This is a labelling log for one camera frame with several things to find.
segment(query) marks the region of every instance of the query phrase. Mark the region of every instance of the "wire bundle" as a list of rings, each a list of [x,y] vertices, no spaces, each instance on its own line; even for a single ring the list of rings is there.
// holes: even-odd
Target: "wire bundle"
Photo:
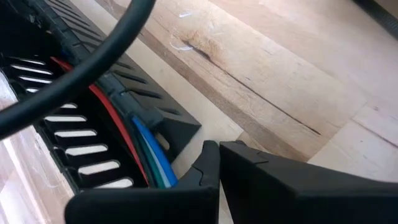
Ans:
[[[59,60],[55,57],[52,57],[51,59],[67,72],[73,69],[71,65],[62,60]],[[174,186],[177,183],[177,178],[165,154],[163,153],[162,148],[159,146],[159,143],[151,131],[147,129],[145,125],[143,125],[138,117],[133,117],[133,136],[130,138],[122,119],[119,117],[117,111],[114,109],[112,103],[108,100],[105,94],[94,84],[90,85],[89,89],[100,100],[100,102],[102,102],[112,120],[118,127],[147,184],[152,184],[162,189]],[[140,161],[137,150],[141,150],[141,152],[143,152],[145,160],[149,165],[150,174],[145,172],[143,163]]]

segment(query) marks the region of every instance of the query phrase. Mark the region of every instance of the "blue wire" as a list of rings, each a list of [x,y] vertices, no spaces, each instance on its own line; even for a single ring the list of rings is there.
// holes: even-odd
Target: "blue wire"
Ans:
[[[171,187],[171,184],[170,184],[170,182],[169,182],[169,179],[167,178],[166,173],[164,172],[162,165],[160,164],[159,160],[157,159],[154,150],[153,150],[152,147],[150,146],[150,144],[149,144],[149,142],[147,141],[147,139],[145,138],[145,136],[144,136],[142,133],[141,133],[141,135],[142,135],[142,137],[144,138],[144,141],[145,141],[145,143],[146,143],[147,146],[148,146],[148,149],[149,149],[149,152],[150,152],[152,158],[154,158],[154,160],[155,160],[156,167],[154,167],[154,169],[157,168],[157,169],[159,170],[160,176],[162,176],[163,184],[165,185],[165,187],[166,187],[166,188]]]
[[[166,156],[164,155],[162,149],[160,148],[159,144],[157,143],[155,137],[152,135],[152,133],[139,121],[137,117],[133,117],[132,122],[136,124],[138,130],[141,132],[143,135],[144,139],[147,140],[147,142],[150,145],[150,148],[152,148],[153,152],[155,153],[157,159],[160,162],[160,165],[162,166],[171,186],[174,186],[177,183],[177,177],[175,176],[172,167],[168,160],[166,159]]]

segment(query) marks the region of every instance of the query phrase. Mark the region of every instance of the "red wire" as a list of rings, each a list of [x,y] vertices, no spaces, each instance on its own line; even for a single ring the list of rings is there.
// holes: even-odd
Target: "red wire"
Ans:
[[[70,71],[73,69],[73,67],[71,65],[69,65],[66,62],[63,62],[55,57],[51,57],[51,59],[56,62],[57,64],[59,64],[62,68],[64,68],[66,71]],[[142,164],[139,160],[136,148],[134,147],[134,144],[131,141],[131,138],[129,136],[129,133],[126,129],[126,127],[124,126],[123,122],[121,121],[118,113],[116,112],[116,110],[113,108],[112,103],[108,100],[108,98],[105,96],[105,94],[94,84],[90,85],[89,89],[96,95],[96,97],[102,102],[102,104],[105,106],[106,110],[108,111],[109,115],[112,117],[112,120],[114,121],[114,123],[116,124],[116,126],[118,127],[120,133],[122,134],[122,137],[124,139],[124,141],[126,142],[128,148],[130,149],[132,156],[134,157],[134,160],[136,161],[136,163],[138,164],[139,169],[141,170],[141,173],[143,174],[145,181],[148,183],[148,179],[146,176],[146,173],[144,172],[144,168],[142,168]]]

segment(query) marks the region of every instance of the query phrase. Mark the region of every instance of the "black cable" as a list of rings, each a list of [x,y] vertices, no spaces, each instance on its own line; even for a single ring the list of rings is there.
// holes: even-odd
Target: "black cable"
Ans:
[[[154,4],[155,0],[134,0],[109,37],[87,60],[30,98],[0,111],[0,139],[50,114],[95,82],[138,36]]]

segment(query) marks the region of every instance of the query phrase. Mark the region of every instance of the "wooden floor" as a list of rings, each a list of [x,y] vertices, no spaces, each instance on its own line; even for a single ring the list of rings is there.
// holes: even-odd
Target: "wooden floor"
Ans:
[[[71,2],[108,34],[130,0]],[[397,1],[378,2],[398,16]],[[350,0],[157,0],[127,54],[203,125],[173,164],[179,177],[203,140],[239,138],[398,182],[398,41]]]

